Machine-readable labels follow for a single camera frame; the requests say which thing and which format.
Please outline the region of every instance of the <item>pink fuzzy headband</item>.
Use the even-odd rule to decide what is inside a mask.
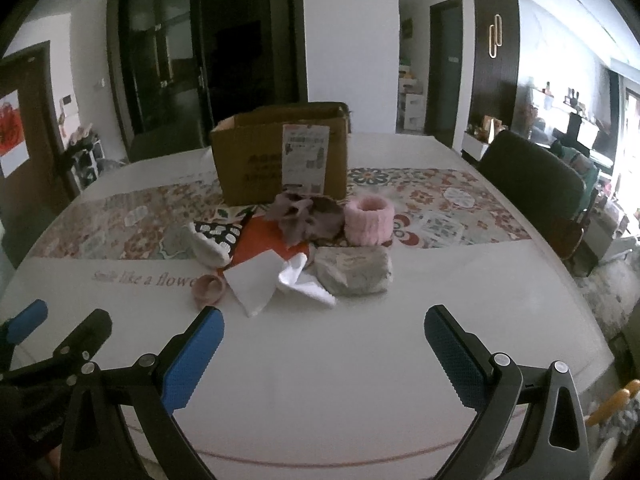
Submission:
[[[367,194],[344,206],[344,234],[351,245],[373,246],[391,240],[394,205],[385,197]]]

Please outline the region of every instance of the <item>window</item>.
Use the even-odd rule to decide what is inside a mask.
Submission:
[[[640,95],[626,89],[624,152],[618,203],[630,216],[640,208]]]

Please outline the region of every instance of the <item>framed picture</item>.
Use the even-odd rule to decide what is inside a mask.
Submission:
[[[0,168],[8,177],[29,160],[20,116],[18,91],[0,97]]]

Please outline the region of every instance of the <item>bolt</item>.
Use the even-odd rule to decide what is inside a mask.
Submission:
[[[153,354],[144,354],[140,359],[138,359],[138,364],[143,368],[148,368],[152,366],[153,363],[156,362],[156,356]]]
[[[82,365],[82,368],[80,368],[80,371],[84,375],[89,375],[89,374],[93,373],[94,370],[95,370],[95,363],[92,363],[92,362],[84,363]]]
[[[566,365],[566,363],[563,363],[562,361],[556,361],[554,363],[554,368],[558,370],[561,374],[565,374],[569,371],[569,367]]]
[[[494,361],[498,366],[508,366],[511,359],[507,354],[496,354],[494,356]]]

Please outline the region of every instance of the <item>red picture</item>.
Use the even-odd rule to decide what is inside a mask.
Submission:
[[[0,156],[24,142],[18,91],[0,98]]]

